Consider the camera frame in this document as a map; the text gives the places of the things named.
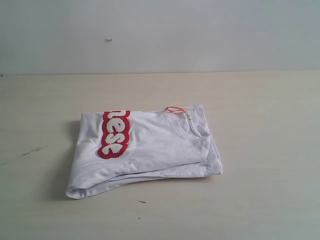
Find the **white t-shirt red lettering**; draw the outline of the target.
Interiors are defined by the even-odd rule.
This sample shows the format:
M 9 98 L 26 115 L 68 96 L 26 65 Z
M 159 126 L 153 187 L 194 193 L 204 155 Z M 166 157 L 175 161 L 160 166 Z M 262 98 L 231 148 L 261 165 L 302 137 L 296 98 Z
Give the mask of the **white t-shirt red lettering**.
M 84 113 L 65 194 L 84 199 L 136 182 L 220 175 L 204 107 Z

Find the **orange clothing tag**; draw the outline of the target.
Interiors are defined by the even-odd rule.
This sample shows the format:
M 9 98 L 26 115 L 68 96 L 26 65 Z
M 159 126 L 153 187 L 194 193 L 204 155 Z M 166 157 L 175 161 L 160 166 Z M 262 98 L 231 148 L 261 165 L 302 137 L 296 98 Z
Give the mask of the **orange clothing tag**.
M 167 106 L 165 108 L 165 111 L 171 112 L 171 113 L 185 113 L 186 110 L 183 107 L 178 106 Z

